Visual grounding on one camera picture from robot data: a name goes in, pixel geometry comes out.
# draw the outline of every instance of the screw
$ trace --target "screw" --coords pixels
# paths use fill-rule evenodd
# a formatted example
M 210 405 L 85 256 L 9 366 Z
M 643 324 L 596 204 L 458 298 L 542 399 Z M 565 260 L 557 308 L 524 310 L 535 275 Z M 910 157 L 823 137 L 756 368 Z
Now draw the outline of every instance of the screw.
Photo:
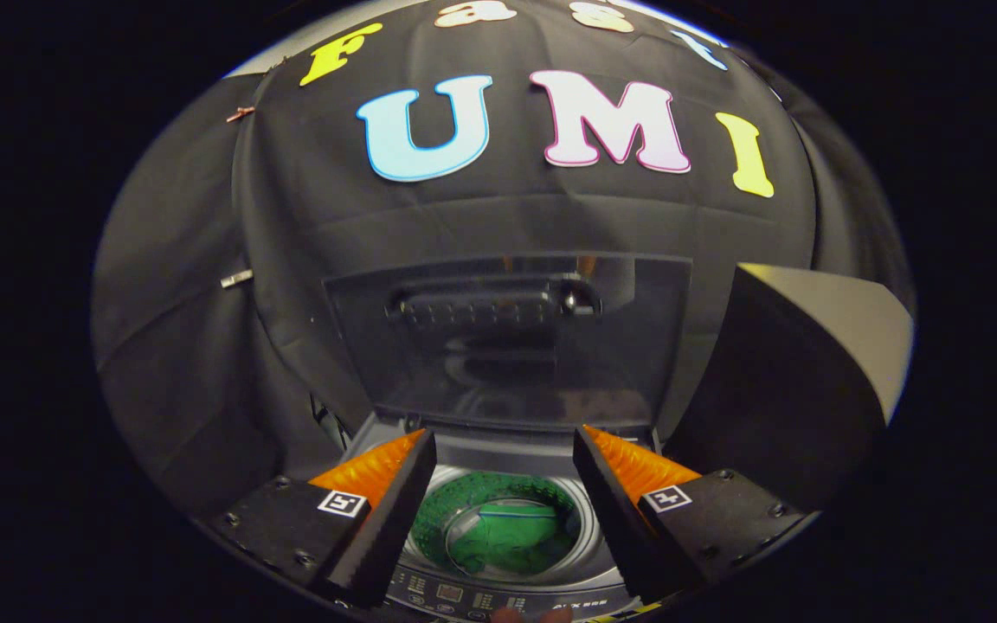
M 295 549 L 294 562 L 301 564 L 302 567 L 311 568 L 313 567 L 313 556 L 308 555 L 302 549 Z

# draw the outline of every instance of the black cloth backdrop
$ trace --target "black cloth backdrop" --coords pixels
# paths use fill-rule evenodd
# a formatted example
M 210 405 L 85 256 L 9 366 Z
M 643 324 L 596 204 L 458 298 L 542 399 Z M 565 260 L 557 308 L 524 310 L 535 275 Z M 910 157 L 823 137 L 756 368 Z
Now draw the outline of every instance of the black cloth backdrop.
M 695 271 L 662 437 L 701 378 L 738 261 L 879 280 L 913 307 L 881 190 L 798 88 L 727 51 L 717 55 L 730 71 L 717 70 L 649 16 L 632 13 L 636 30 L 620 33 L 577 23 L 566 3 L 509 5 L 515 19 L 450 29 L 432 24 L 426 3 L 388 13 L 347 66 L 305 87 L 309 50 L 322 42 L 266 74 L 222 80 L 128 178 L 96 260 L 96 362 L 119 430 L 181 508 L 216 511 L 273 470 L 309 477 L 329 464 L 335 450 L 310 397 L 353 430 L 367 417 L 330 319 L 328 277 L 479 254 L 688 257 Z M 539 68 L 584 74 L 614 102 L 630 81 L 667 88 L 692 170 L 654 172 L 633 155 L 581 169 L 546 163 L 550 103 L 529 80 Z M 357 108 L 416 88 L 413 138 L 440 145 L 451 113 L 432 88 L 468 74 L 494 81 L 481 157 L 424 183 L 378 177 Z M 238 106 L 256 113 L 225 123 Z M 719 111 L 762 129 L 775 197 L 733 188 Z M 254 280 L 218 286 L 246 268 Z

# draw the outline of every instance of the washing machine lid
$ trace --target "washing machine lid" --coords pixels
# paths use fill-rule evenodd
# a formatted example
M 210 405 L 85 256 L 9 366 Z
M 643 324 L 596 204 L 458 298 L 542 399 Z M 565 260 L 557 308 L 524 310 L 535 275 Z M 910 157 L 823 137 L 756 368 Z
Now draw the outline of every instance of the washing machine lid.
M 502 428 L 652 426 L 689 260 L 473 257 L 325 281 L 376 410 Z

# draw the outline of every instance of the light blue letter u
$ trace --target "light blue letter u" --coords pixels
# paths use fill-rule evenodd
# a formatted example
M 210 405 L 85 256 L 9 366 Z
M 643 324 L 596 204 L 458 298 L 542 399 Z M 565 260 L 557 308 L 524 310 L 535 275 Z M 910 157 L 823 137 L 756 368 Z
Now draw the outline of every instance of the light blue letter u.
M 357 117 L 367 127 L 368 159 L 380 177 L 395 182 L 420 182 L 468 166 L 487 147 L 487 107 L 483 90 L 490 75 L 464 75 L 434 88 L 452 101 L 455 132 L 440 147 L 418 147 L 410 135 L 410 104 L 418 91 L 395 91 L 360 106 Z

